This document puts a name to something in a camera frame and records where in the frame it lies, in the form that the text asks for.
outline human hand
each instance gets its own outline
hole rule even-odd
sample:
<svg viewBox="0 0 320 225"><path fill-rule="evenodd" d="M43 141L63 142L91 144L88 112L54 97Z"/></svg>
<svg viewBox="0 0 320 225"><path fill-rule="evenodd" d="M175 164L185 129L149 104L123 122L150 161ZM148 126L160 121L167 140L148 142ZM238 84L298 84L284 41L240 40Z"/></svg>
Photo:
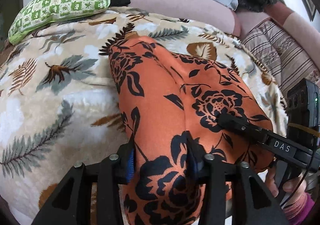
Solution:
<svg viewBox="0 0 320 225"><path fill-rule="evenodd" d="M274 179L275 175L276 175L276 168L275 167L268 169L268 173L267 173L266 181L265 181L266 186L269 188L269 190L271 191L271 193L274 197L276 197L279 193L279 190L275 184L275 179ZM283 190L287 193L293 193L296 186L300 182L301 178L302 178L302 174L299 177L294 178L294 179L286 182L283 185ZM306 180L304 180L302 182L302 184L299 186L298 190L295 192L294 196L292 196L292 198L288 201L287 205L291 205L291 204L296 203L300 199L300 197L304 194L306 187L307 187L307 182L306 182Z"/></svg>

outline brown leaf print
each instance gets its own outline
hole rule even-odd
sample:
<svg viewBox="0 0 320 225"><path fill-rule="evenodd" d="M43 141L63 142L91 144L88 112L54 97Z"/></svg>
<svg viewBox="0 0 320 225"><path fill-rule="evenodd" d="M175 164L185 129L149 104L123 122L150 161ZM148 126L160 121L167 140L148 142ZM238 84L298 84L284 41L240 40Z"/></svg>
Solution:
<svg viewBox="0 0 320 225"><path fill-rule="evenodd" d="M233 57L231 57L231 56L229 56L229 55L226 55L228 58L229 58L229 60L231 61L231 69L237 74L237 75L239 75L239 68L236 66L236 60L233 58Z"/></svg>
<svg viewBox="0 0 320 225"><path fill-rule="evenodd" d="M228 37L238 40L238 37L233 34L227 34Z"/></svg>
<svg viewBox="0 0 320 225"><path fill-rule="evenodd" d="M179 21L183 22L183 23L189 23L190 20L185 19L185 18L179 18Z"/></svg>
<svg viewBox="0 0 320 225"><path fill-rule="evenodd" d="M151 20L146 19L145 15L127 15L127 18L130 18L130 20L132 20L132 22L136 22L139 19L144 19L146 21L153 22Z"/></svg>
<svg viewBox="0 0 320 225"><path fill-rule="evenodd" d="M49 198L49 196L53 193L54 189L57 187L58 184L54 183L48 186L47 189L43 190L40 193L39 201L38 201L38 206L39 209L42 208L44 205L45 201Z"/></svg>
<svg viewBox="0 0 320 225"><path fill-rule="evenodd" d="M139 37L138 32L132 31L125 35L124 40L129 40L129 39L138 38L138 37Z"/></svg>
<svg viewBox="0 0 320 225"><path fill-rule="evenodd" d="M275 82L275 80L273 80L273 77L266 72L262 73L261 78L263 83L266 85L270 85L272 82Z"/></svg>
<svg viewBox="0 0 320 225"><path fill-rule="evenodd" d="M208 39L208 40L211 40L211 41L213 41L213 42L217 42L217 43L219 43L219 44L221 44L221 45L223 45L223 46L226 46L226 48L229 48L229 46L226 45L226 43L225 43L225 41L223 40L223 38L218 37L218 36L215 34L215 32L212 33L212 35L210 35L210 34L201 34L201 35L199 35L199 37L205 38L205 39Z"/></svg>
<svg viewBox="0 0 320 225"><path fill-rule="evenodd" d="M97 127L105 124L108 124L107 127L117 126L117 130L120 130L121 132L125 132L125 127L123 125L120 113L102 117L98 119L96 122L92 123L91 126Z"/></svg>
<svg viewBox="0 0 320 225"><path fill-rule="evenodd" d="M56 79L56 76L59 77L59 83L64 81L64 75L63 72L70 74L70 72L77 71L77 67L69 68L68 66L64 65L48 65L47 62L45 62L45 65L50 68L47 77L44 79L43 84L45 83L51 83Z"/></svg>
<svg viewBox="0 0 320 225"><path fill-rule="evenodd" d="M9 76L13 76L12 86L10 88L9 96L18 90L23 95L21 88L23 88L32 78L36 71L36 59L29 59L18 66Z"/></svg>
<svg viewBox="0 0 320 225"><path fill-rule="evenodd" d="M95 26L95 25L99 25L99 24L113 24L114 22L116 22L117 18L112 18L112 19L107 19L107 20L102 20L102 21L92 21L89 22L90 26Z"/></svg>
<svg viewBox="0 0 320 225"><path fill-rule="evenodd" d="M189 54L204 59L216 60L217 49L212 42L192 43L187 46Z"/></svg>

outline beige floral blanket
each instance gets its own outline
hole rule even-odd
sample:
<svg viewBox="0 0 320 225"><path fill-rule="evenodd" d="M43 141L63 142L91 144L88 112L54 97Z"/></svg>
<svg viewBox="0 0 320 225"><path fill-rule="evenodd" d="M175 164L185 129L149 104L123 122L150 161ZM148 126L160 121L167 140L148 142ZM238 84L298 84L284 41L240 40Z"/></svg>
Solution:
<svg viewBox="0 0 320 225"><path fill-rule="evenodd" d="M236 38L213 26L128 7L52 23L21 41L0 69L0 194L21 214L21 225L31 223L76 161L100 162L127 141L105 52L136 34L231 67L274 131L285 135L274 78ZM94 213L94 195L92 202Z"/></svg>

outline fern leaf print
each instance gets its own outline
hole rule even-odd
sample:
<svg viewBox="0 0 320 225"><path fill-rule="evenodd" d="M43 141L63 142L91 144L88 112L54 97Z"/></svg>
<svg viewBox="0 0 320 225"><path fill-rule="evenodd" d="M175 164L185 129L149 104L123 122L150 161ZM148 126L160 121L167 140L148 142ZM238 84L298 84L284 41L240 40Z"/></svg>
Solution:
<svg viewBox="0 0 320 225"><path fill-rule="evenodd" d="M14 70L9 76L13 77L12 85L10 88L9 96L16 90L23 95L21 88L23 88L32 78L36 71L36 60L29 59L23 64L18 66L18 69Z"/></svg>
<svg viewBox="0 0 320 225"><path fill-rule="evenodd" d="M223 38L220 38L220 37L218 37L218 36L216 35L216 32L214 32L214 33L212 33L212 34L207 34L207 33L201 34L201 35L199 35L199 37L205 38L205 39L210 40L210 41L213 41L213 42L217 42L217 43L219 43L219 44L221 44L221 45L223 45L223 46L226 46L226 48L229 48L229 46L226 45L226 43L225 43L225 41L223 40Z"/></svg>
<svg viewBox="0 0 320 225"><path fill-rule="evenodd" d="M232 56L229 56L229 55L226 55L229 60L231 61L231 69L237 74L239 75L240 72L239 72L239 68L237 67L236 65L236 60L232 57Z"/></svg>
<svg viewBox="0 0 320 225"><path fill-rule="evenodd" d="M61 113L54 124L42 132L35 133L33 138L15 138L13 144L3 150L0 165L4 177L8 174L13 178L14 173L24 177L24 170L32 172L31 167L39 167L39 161L46 159L45 153L50 152L50 146L62 137L73 115L72 106L67 101L63 100L61 106Z"/></svg>
<svg viewBox="0 0 320 225"><path fill-rule="evenodd" d="M106 42L105 46L102 46L102 48L99 50L102 53L99 53L99 55L109 55L109 48L112 46L115 42L121 41L125 39L125 36L129 33L132 33L134 29L133 23L128 23L125 27L120 30L119 33L116 33L116 36L112 39L108 39L108 42Z"/></svg>
<svg viewBox="0 0 320 225"><path fill-rule="evenodd" d="M181 26L182 30L175 30L172 28L164 28L160 32L150 33L148 36L154 39L165 40L177 40L187 36L189 29L185 26Z"/></svg>
<svg viewBox="0 0 320 225"><path fill-rule="evenodd" d="M7 74L9 68L5 69L4 73L0 76L0 81L3 79L3 77Z"/></svg>

